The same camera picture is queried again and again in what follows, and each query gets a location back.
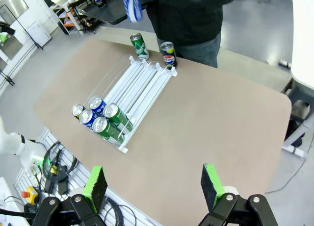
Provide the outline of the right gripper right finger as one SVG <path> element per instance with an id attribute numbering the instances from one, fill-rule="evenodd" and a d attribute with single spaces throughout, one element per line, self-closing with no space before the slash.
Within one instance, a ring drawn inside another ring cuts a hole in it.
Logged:
<path id="1" fill-rule="evenodd" d="M 264 195 L 244 199 L 237 189 L 223 186 L 213 165 L 203 164 L 201 186 L 208 214 L 201 226 L 276 226 L 278 223 Z"/>

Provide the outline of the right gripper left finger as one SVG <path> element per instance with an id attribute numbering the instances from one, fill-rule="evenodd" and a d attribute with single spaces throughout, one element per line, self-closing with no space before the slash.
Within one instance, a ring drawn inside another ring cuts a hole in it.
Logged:
<path id="1" fill-rule="evenodd" d="M 46 197 L 33 220 L 34 226 L 104 226 L 100 217 L 107 182 L 101 166 L 95 166 L 81 194 L 61 201 Z"/>

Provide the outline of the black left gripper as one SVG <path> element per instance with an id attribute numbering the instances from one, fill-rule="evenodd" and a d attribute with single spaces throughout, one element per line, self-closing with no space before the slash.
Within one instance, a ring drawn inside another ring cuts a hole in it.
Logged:
<path id="1" fill-rule="evenodd" d="M 15 34 L 15 30 L 12 29 L 8 23 L 2 22 L 2 21 L 0 21 L 0 32 L 1 33 L 3 33 L 3 32 L 4 33 L 8 33 L 10 35 L 14 35 Z"/>

